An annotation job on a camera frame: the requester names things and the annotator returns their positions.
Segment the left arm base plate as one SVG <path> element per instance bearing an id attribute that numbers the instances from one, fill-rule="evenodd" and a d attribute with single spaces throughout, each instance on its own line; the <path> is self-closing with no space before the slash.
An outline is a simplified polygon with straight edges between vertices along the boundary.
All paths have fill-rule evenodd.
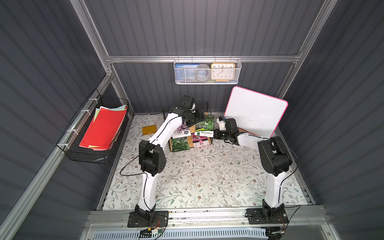
<path id="1" fill-rule="evenodd" d="M 168 211 L 143 211 L 131 212 L 127 223 L 128 228 L 164 228 L 168 225 L 169 212 Z"/>

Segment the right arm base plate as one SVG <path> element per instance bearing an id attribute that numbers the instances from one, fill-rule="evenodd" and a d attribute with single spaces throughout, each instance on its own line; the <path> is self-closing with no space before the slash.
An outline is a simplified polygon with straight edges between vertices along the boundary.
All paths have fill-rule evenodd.
<path id="1" fill-rule="evenodd" d="M 285 205 L 270 208 L 268 205 L 262 208 L 246 209 L 245 217 L 250 225 L 257 224 L 288 224 L 289 219 L 285 211 Z"/>

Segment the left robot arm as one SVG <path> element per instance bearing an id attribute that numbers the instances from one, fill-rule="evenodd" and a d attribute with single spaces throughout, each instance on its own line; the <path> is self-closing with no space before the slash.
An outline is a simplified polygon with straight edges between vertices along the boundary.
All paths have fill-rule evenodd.
<path id="1" fill-rule="evenodd" d="M 183 124 L 192 126 L 202 114 L 196 110 L 195 98 L 185 95 L 182 101 L 171 108 L 164 123 L 147 141 L 139 144 L 139 164 L 143 172 L 143 187 L 138 208 L 153 212 L 156 208 L 156 188 L 160 173 L 166 167 L 165 148 L 174 132 Z"/>

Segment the purple flower seed bag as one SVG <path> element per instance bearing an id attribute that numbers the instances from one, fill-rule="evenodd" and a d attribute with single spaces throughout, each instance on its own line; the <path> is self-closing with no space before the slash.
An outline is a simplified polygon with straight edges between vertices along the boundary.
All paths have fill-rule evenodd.
<path id="1" fill-rule="evenodd" d="M 188 128 L 186 124 L 183 124 L 175 130 L 175 132 L 172 135 L 172 138 L 179 139 L 179 138 L 184 138 L 188 136 L 191 136 L 191 130 L 190 128 Z"/>

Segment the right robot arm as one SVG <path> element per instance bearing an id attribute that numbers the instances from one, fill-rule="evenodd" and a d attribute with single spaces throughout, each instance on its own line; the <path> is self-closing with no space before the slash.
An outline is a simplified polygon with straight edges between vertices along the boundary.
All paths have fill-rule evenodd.
<path id="1" fill-rule="evenodd" d="M 268 173 L 263 208 L 270 214 L 282 212 L 284 210 L 283 184 L 293 163 L 290 149 L 279 136 L 266 138 L 249 132 L 241 132 L 233 118 L 220 117 L 216 121 L 219 128 L 214 131 L 215 139 L 259 151 L 262 167 Z"/>

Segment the green plant seed bag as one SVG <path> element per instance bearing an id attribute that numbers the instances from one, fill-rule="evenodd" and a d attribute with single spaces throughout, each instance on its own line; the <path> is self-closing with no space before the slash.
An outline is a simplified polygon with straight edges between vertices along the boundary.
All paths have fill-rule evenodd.
<path id="1" fill-rule="evenodd" d="M 211 115 L 205 115 L 204 120 L 196 124 L 195 135 L 213 138 L 215 130 L 214 117 Z"/>

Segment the black wire wooden shelf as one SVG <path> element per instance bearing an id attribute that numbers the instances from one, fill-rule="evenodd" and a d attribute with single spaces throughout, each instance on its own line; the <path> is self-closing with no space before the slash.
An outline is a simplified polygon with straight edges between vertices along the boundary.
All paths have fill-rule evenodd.
<path id="1" fill-rule="evenodd" d="M 212 112 L 211 112 L 211 108 L 210 108 L 210 105 L 208 102 L 203 102 L 203 103 L 197 103 L 197 108 L 198 110 L 200 110 L 202 113 L 204 113 L 204 118 L 205 118 L 205 115 L 211 115 L 213 116 Z M 189 143 L 189 146 L 190 146 L 190 149 L 194 148 L 193 147 L 193 141 L 192 141 L 192 135 L 195 134 L 195 127 L 196 127 L 196 124 L 195 125 L 187 125 L 188 128 L 190 128 L 191 130 L 191 136 L 188 136 L 187 139 L 188 139 L 188 143 Z M 171 139 L 172 139 L 172 136 L 169 140 L 169 148 L 170 148 L 170 151 L 172 149 L 172 145 L 171 145 Z M 212 144 L 213 143 L 213 138 L 210 138 L 210 143 Z"/>

